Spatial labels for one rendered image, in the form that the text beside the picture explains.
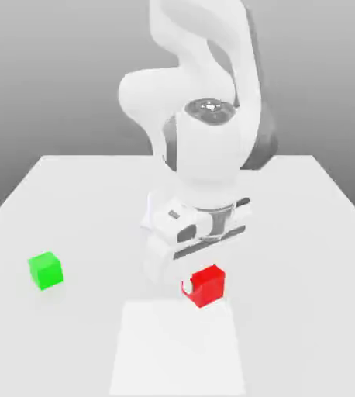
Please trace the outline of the small red cube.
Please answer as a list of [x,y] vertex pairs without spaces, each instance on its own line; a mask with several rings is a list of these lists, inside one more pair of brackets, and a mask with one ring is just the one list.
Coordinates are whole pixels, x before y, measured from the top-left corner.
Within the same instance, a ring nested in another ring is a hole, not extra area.
[[190,292],[185,290],[182,281],[181,292],[198,308],[202,308],[224,296],[225,280],[226,273],[224,270],[213,264],[191,275],[189,279]]

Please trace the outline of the small green cube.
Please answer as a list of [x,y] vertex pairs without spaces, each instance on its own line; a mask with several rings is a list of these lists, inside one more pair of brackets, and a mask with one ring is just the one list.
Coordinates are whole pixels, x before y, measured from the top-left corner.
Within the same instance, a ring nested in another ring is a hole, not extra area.
[[31,277],[41,291],[64,280],[61,262],[52,252],[31,257],[28,264]]

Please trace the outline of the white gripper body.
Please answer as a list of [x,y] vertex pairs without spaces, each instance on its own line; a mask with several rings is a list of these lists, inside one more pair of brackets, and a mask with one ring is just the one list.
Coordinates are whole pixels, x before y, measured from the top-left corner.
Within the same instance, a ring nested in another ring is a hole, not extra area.
[[181,231],[174,242],[168,242],[164,237],[156,233],[150,233],[146,242],[146,252],[143,257],[143,269],[146,276],[153,282],[168,278],[168,268],[173,261],[186,257],[213,244],[228,240],[236,235],[243,233],[245,225],[227,230],[221,236],[207,236],[199,238],[193,236],[195,230],[193,225]]

